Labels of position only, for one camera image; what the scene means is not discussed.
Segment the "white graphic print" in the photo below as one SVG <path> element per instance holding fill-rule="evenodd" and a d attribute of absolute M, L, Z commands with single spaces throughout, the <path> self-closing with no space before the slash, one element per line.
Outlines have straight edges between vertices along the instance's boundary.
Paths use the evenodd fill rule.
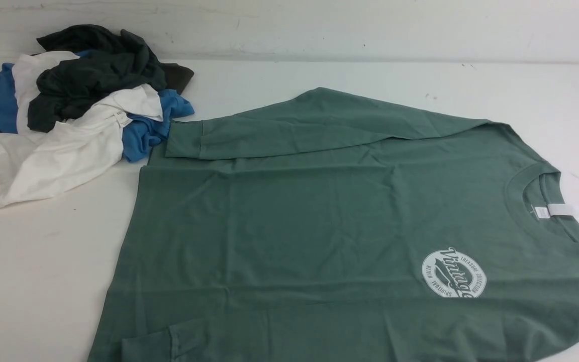
<path fill-rule="evenodd" d="M 421 266 L 428 286 L 446 298 L 476 298 L 487 286 L 484 270 L 453 247 L 428 255 Z"/>

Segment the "white wall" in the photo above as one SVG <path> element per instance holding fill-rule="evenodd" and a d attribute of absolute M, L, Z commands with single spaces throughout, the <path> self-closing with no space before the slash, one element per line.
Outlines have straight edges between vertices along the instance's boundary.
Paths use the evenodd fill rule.
<path fill-rule="evenodd" d="M 0 57 L 78 23 L 163 58 L 579 62 L 579 0 L 0 0 Z"/>

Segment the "white label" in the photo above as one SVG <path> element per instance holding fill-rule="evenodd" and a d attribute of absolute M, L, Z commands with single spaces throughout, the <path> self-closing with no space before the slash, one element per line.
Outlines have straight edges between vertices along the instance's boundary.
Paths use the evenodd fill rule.
<path fill-rule="evenodd" d="M 549 214 L 551 216 L 579 216 L 579 208 L 567 204 L 548 204 Z"/>
<path fill-rule="evenodd" d="M 537 216 L 538 219 L 551 218 L 551 214 L 549 214 L 549 209 L 547 208 L 535 208 L 535 216 Z"/>
<path fill-rule="evenodd" d="M 120 128 L 124 128 L 127 124 L 131 123 L 129 116 L 127 116 L 127 114 L 122 111 L 115 112 L 114 116 L 115 119 L 117 119 Z"/>

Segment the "clothing tag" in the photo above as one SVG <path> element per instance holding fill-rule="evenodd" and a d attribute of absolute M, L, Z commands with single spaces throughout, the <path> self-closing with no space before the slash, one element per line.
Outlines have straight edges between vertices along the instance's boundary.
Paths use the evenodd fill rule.
<path fill-rule="evenodd" d="M 579 208 L 567 204 L 548 204 L 547 209 L 551 216 L 579 216 Z"/>
<path fill-rule="evenodd" d="M 535 216 L 537 216 L 538 219 L 551 218 L 551 215 L 549 214 L 549 209 L 541 207 L 535 208 Z"/>
<path fill-rule="evenodd" d="M 113 113 L 113 117 L 118 121 L 120 128 L 124 128 L 127 124 L 131 123 L 131 119 L 127 116 L 126 112 L 117 111 Z"/>

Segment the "pile of clothes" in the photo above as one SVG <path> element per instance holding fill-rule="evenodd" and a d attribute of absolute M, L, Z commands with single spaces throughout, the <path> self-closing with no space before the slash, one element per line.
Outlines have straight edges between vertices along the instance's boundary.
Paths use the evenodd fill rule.
<path fill-rule="evenodd" d="M 75 25 L 37 39 L 0 72 L 0 208 L 54 197 L 136 162 L 194 113 L 180 96 L 194 72 L 163 64 L 122 30 Z"/>

